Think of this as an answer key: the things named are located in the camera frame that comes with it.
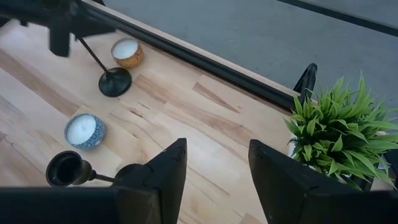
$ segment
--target artificial plant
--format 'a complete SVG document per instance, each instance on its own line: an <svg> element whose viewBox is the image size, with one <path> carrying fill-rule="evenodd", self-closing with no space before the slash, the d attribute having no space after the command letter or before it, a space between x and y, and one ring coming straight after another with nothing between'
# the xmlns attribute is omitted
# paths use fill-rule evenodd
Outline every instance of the artificial plant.
<svg viewBox="0 0 398 224"><path fill-rule="evenodd" d="M398 134L381 134L387 129L398 129L386 119L386 110L374 104L365 90L363 77L357 91L342 88L340 78L334 87L316 96L317 102L306 98L301 104L294 98L295 111L287 127L296 135L292 157L316 171L354 188L360 188L351 175L368 181L379 178L391 185L388 171L379 170L379 163L388 167L382 154L398 149Z"/></svg>

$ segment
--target white candle wax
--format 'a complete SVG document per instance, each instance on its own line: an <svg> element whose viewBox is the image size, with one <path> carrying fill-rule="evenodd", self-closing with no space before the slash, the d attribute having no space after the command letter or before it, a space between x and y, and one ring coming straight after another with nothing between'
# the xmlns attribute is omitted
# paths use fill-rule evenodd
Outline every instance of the white candle wax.
<svg viewBox="0 0 398 224"><path fill-rule="evenodd" d="M81 144L94 134L95 120L90 115L81 115L70 124L67 132L67 138L72 144Z"/></svg>
<svg viewBox="0 0 398 224"><path fill-rule="evenodd" d="M123 40L114 46L113 56L118 59L125 59L134 55L137 49L138 42L136 40Z"/></svg>

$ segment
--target pavement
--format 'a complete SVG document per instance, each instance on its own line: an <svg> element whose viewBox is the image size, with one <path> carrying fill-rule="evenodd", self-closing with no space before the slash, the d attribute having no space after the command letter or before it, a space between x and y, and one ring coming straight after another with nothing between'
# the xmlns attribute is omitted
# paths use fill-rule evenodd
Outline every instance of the pavement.
<svg viewBox="0 0 398 224"><path fill-rule="evenodd" d="M312 0L398 26L395 0ZM104 0L123 14L293 88L308 64L323 89L344 76L398 108L398 38L276 0Z"/></svg>

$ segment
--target wood grain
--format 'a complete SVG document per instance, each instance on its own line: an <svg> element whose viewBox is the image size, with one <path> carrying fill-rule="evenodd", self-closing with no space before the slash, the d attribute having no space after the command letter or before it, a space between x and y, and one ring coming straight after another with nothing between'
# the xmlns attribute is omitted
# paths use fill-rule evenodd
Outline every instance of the wood grain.
<svg viewBox="0 0 398 224"><path fill-rule="evenodd" d="M111 68L117 67L111 46L124 36L86 42ZM145 163L177 138L187 138L178 222L266 223L248 145L256 138L287 153L285 113L146 43L141 43L144 61L130 70L129 91L107 98L98 89L102 71L79 42L71 43L69 58L53 55L47 44L44 27L12 21L0 30L1 186L47 185L51 158L75 150L63 138L67 121L93 113L106 125L104 141L92 151L76 151L99 173L114 175L126 164Z"/></svg>

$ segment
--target candle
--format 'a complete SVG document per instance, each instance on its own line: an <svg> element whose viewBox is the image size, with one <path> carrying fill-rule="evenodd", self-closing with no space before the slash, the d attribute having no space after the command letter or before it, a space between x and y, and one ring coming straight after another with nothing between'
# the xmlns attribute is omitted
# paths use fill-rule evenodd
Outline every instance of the candle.
<svg viewBox="0 0 398 224"><path fill-rule="evenodd" d="M92 114L78 114L65 127L65 139L78 149L89 149L104 138L104 123Z"/></svg>
<svg viewBox="0 0 398 224"><path fill-rule="evenodd" d="M139 42L128 38L118 40L112 46L111 53L115 62L127 69L137 67L144 59Z"/></svg>

